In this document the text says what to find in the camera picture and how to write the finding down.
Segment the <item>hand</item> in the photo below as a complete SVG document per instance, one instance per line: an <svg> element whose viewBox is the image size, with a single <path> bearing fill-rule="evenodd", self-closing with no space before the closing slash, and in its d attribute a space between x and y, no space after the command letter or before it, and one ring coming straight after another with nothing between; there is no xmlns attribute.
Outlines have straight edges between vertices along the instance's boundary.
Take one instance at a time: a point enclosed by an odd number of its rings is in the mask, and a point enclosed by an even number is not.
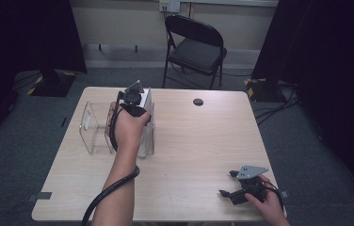
<svg viewBox="0 0 354 226"><path fill-rule="evenodd" d="M273 188L270 183L270 180L266 178L264 175L259 175L262 181L268 182L265 183L265 186ZM260 202L254 196L250 195L249 193L245 194L245 198L252 203L262 214L265 220L273 226L286 226L290 225L288 220L286 219L285 215L280 206L280 201L277 195L270 191L265 191L265 202Z"/></svg>
<svg viewBox="0 0 354 226"><path fill-rule="evenodd" d="M108 120L115 114L116 103L110 104L108 113ZM119 116L116 120L115 126L115 139L118 147L127 148L128 150L137 150L141 141L142 131L145 123L150 118L150 114L145 112L140 117L133 117L121 106L118 106ZM109 126L105 129L106 134L109 136Z"/></svg>

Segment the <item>dark backdrop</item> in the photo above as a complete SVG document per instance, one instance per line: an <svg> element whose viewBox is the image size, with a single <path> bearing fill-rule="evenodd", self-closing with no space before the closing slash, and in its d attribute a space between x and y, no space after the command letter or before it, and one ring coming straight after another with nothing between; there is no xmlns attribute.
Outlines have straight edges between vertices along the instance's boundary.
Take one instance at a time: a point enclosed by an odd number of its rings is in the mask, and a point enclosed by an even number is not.
<svg viewBox="0 0 354 226"><path fill-rule="evenodd" d="M354 0L281 0L253 76L298 84L320 138L354 175Z"/></svg>
<svg viewBox="0 0 354 226"><path fill-rule="evenodd" d="M0 1L0 121L15 75L42 67L87 72L70 2Z"/></svg>

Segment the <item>wooden table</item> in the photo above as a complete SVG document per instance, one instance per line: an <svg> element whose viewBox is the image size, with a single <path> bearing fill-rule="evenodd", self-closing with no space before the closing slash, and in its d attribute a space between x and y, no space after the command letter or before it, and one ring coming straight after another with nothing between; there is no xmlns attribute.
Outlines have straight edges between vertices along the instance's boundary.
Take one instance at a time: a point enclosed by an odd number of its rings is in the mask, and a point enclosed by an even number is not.
<svg viewBox="0 0 354 226"><path fill-rule="evenodd" d="M90 155L79 135L87 101L116 100L122 88L86 88L74 111L32 217L38 221L81 220L101 192L115 155ZM234 206L219 190L234 192L229 175L242 165L269 168L276 181L248 96L239 91L152 89L154 155L138 159L134 221L262 220L250 203ZM195 98L204 101L193 104Z"/></svg>

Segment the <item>finger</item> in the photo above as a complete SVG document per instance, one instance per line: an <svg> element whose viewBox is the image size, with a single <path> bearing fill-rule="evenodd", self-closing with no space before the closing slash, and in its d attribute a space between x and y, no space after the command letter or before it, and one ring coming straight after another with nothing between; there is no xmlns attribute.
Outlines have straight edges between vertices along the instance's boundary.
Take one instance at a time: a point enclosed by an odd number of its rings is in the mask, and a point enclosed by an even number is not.
<svg viewBox="0 0 354 226"><path fill-rule="evenodd" d="M263 174L260 174L259 177L263 182L265 182L265 183L263 183L264 186L273 188L273 186L271 185L270 179L266 178Z"/></svg>
<svg viewBox="0 0 354 226"><path fill-rule="evenodd" d="M261 208L262 203L249 193L245 193L245 198L252 203L256 208Z"/></svg>

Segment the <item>clear plastic box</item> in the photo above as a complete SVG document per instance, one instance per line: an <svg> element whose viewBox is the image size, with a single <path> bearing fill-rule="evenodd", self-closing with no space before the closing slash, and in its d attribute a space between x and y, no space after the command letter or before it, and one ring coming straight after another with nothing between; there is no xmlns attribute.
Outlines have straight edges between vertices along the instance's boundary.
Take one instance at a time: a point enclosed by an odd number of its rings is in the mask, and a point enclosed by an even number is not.
<svg viewBox="0 0 354 226"><path fill-rule="evenodd" d="M138 156L145 158L154 153L154 104L152 102L151 89L145 89L141 94L141 107L144 107L151 114L151 121L144 127ZM113 154L109 136L106 134L106 121L109 113L110 103L87 102L80 122L80 136L90 154Z"/></svg>

